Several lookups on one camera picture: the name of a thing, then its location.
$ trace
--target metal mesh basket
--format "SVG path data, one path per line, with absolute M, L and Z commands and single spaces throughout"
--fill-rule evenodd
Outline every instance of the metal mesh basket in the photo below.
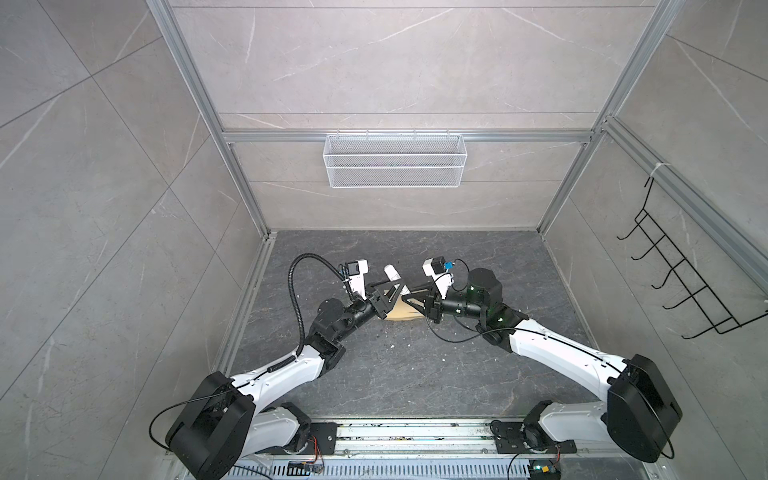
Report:
M 467 149 L 459 134 L 337 134 L 323 159 L 333 188 L 458 187 Z

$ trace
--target metal rail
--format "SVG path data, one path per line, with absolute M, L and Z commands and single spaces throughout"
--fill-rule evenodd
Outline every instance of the metal rail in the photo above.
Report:
M 252 142 L 296 142 L 316 141 L 324 142 L 328 135 L 355 134 L 355 135 L 425 135 L 425 134 L 460 134 L 464 141 L 579 141 L 589 142 L 592 132 L 578 129 L 411 129 L 411 130 L 327 130 L 327 129 L 255 129 L 255 130 L 226 130 L 223 138 L 230 143 Z
M 253 224 L 256 225 L 261 237 L 266 239 L 266 236 L 270 233 L 270 229 L 264 221 L 264 216 L 259 209 L 256 198 L 253 195 L 253 191 L 250 189 L 250 185 L 248 184 L 248 180 L 240 163 L 235 158 L 230 145 L 228 145 L 223 138 L 223 128 L 216 115 L 214 104 L 210 100 L 210 96 L 205 90 L 205 85 L 203 85 L 203 80 L 200 78 L 200 74 L 194 66 L 192 55 L 189 52 L 187 43 L 184 41 L 184 37 L 176 23 L 176 19 L 170 6 L 166 0 L 147 0 L 147 5 L 152 11 L 152 15 L 154 15 L 160 33 L 163 34 L 163 38 L 165 38 L 165 41 L 168 44 L 170 54 L 173 55 L 176 65 L 179 67 L 179 72 L 184 79 L 184 83 L 187 84 L 187 87 L 192 94 L 197 109 L 200 111 L 200 116 L 208 126 L 210 136 L 213 138 L 216 148 L 218 148 L 227 169 L 230 171 L 232 180 L 234 180 L 235 186 L 245 202 L 248 213 L 253 220 Z
M 654 172 L 664 191 L 768 294 L 768 254 L 621 121 L 609 117 L 605 130 L 643 170 Z
M 616 82 L 611 95 L 605 102 L 602 111 L 598 115 L 598 119 L 592 128 L 591 143 L 582 148 L 576 155 L 571 168 L 565 175 L 558 191 L 554 194 L 552 202 L 541 218 L 541 221 L 536 227 L 541 235 L 546 235 L 549 228 L 554 222 L 556 216 L 560 213 L 560 209 L 565 204 L 566 199 L 571 194 L 571 191 L 576 184 L 576 181 L 584 173 L 584 169 L 587 167 L 594 149 L 600 143 L 605 134 L 603 129 L 603 123 L 608 117 L 614 116 L 620 109 L 621 105 L 629 97 L 632 87 L 637 83 L 637 79 L 648 65 L 650 58 L 658 48 L 661 40 L 664 39 L 664 34 L 667 33 L 675 15 L 680 11 L 680 8 L 685 3 L 685 0 L 661 0 L 654 10 L 653 16 L 650 18 L 648 25 L 646 26 L 643 34 L 640 36 L 640 41 L 637 43 L 632 56 L 624 67 L 624 71 L 621 72 L 621 76 Z

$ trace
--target floor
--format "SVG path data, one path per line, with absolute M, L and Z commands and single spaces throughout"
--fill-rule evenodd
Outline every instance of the floor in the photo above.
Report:
M 254 369 L 295 348 L 298 332 L 286 275 L 293 258 L 304 252 L 318 253 L 334 265 L 365 258 L 369 282 L 384 280 L 383 267 L 392 263 L 411 284 L 424 278 L 421 264 L 426 258 L 461 257 L 470 268 L 494 270 L 507 304 L 556 332 L 588 343 L 536 232 L 281 231 L 232 373 Z M 457 268 L 456 283 L 462 285 L 465 273 Z M 307 325 L 320 302 L 343 298 L 336 278 L 313 260 L 297 267 L 294 282 Z M 436 327 L 443 336 L 469 335 L 447 320 Z M 294 402 L 310 416 L 519 416 L 543 399 L 594 399 L 548 367 L 481 339 L 444 343 L 423 320 L 375 320 L 343 344 L 347 353 L 334 370 L 294 389 L 281 402 Z M 569 458 L 561 466 L 569 480 L 644 478 L 641 464 L 633 459 Z

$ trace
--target robotic arm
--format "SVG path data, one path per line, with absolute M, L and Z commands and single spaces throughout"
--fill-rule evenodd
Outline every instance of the robotic arm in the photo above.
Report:
M 517 434 L 531 450 L 565 440 L 612 440 L 635 458 L 655 462 L 680 421 L 680 407 L 653 362 L 639 355 L 626 360 L 550 331 L 503 303 L 502 285 L 490 270 L 469 271 L 466 287 L 455 290 L 452 265 L 442 257 L 427 259 L 422 269 L 429 282 L 409 290 L 391 265 L 385 268 L 388 282 L 366 286 L 365 260 L 336 270 L 322 257 L 303 254 L 289 270 L 292 300 L 293 268 L 307 256 L 343 280 L 350 303 L 323 301 L 296 350 L 231 378 L 214 372 L 182 403 L 184 410 L 166 434 L 167 447 L 155 442 L 173 451 L 197 480 L 218 480 L 239 458 L 272 447 L 302 451 L 310 437 L 309 417 L 291 403 L 269 406 L 333 369 L 346 351 L 341 341 L 371 319 L 385 319 L 401 295 L 427 321 L 440 323 L 444 313 L 476 319 L 475 329 L 492 345 L 542 362 L 597 396 L 597 402 L 576 405 L 540 402 L 519 432 L 506 433 L 507 438 Z M 303 334 L 295 303 L 294 308 Z

